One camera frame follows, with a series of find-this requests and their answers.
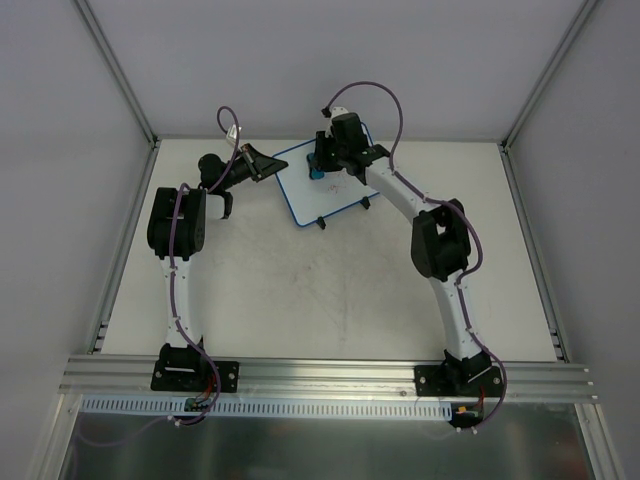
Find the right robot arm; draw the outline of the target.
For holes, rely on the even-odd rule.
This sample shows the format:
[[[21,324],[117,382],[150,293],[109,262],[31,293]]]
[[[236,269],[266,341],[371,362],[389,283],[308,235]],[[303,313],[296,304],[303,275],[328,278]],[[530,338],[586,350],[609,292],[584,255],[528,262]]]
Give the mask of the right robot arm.
[[[326,107],[329,120],[316,133],[311,174],[345,171],[380,193],[411,224],[411,260],[429,280],[445,335],[444,360],[415,371],[420,396],[494,397],[504,393],[504,374],[475,332],[467,300],[465,274],[471,254],[470,228],[462,204],[426,200],[390,166],[391,153],[371,144],[359,116],[343,107]]]

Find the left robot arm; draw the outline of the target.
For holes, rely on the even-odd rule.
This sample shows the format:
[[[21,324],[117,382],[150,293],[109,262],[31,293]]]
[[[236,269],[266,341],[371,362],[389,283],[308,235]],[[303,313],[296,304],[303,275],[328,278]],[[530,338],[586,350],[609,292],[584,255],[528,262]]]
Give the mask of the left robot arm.
[[[167,296],[167,330],[154,365],[151,389],[213,395],[237,391],[240,365],[206,355],[204,327],[195,313],[191,273],[205,245],[207,220],[227,219],[230,189],[246,180],[261,182],[288,163],[244,144],[224,162],[213,153],[197,163],[200,183],[191,188],[156,190],[147,226],[147,243],[159,259]]]

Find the blue whiteboard eraser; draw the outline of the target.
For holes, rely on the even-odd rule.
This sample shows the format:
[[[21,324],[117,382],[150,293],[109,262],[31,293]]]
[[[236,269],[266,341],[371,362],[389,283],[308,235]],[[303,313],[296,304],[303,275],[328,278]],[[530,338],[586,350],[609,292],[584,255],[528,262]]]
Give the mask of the blue whiteboard eraser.
[[[306,156],[306,161],[309,167],[309,179],[314,181],[314,180],[320,180],[323,179],[325,177],[325,172],[318,169],[317,165],[316,165],[316,161],[315,161],[315,154],[314,153],[309,153]]]

